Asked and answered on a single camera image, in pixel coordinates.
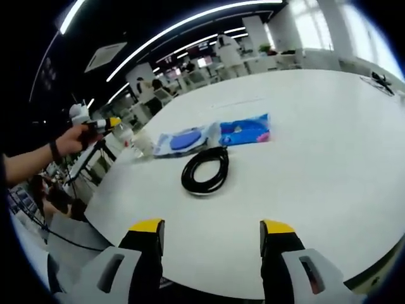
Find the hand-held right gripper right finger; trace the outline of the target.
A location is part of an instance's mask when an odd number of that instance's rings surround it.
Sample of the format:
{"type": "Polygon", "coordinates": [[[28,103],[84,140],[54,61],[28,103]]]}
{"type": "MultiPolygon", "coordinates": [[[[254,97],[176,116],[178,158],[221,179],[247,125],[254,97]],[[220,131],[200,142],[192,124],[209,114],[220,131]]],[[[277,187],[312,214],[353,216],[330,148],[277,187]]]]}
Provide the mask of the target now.
{"type": "Polygon", "coordinates": [[[262,220],[261,278],[265,303],[352,303],[342,272],[318,251],[305,248],[288,224],[262,220]]]}

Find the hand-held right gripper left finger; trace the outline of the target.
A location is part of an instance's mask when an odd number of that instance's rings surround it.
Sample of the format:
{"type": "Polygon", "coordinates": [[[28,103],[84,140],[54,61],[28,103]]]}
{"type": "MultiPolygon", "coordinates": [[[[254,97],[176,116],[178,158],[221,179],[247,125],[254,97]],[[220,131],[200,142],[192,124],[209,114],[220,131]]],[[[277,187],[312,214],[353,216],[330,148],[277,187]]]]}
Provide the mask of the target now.
{"type": "Polygon", "coordinates": [[[82,270],[70,303],[154,303],[163,275],[165,221],[141,220],[82,270]]]}

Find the person's left hand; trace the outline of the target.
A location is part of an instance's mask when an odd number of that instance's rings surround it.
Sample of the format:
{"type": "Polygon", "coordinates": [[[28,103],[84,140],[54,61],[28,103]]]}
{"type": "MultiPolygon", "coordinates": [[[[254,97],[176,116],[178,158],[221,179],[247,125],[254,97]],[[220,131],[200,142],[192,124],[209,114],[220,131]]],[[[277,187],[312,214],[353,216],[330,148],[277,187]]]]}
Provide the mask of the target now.
{"type": "Polygon", "coordinates": [[[75,125],[56,140],[56,147],[61,156],[78,153],[88,145],[99,140],[99,135],[92,133],[88,125],[75,125]]]}

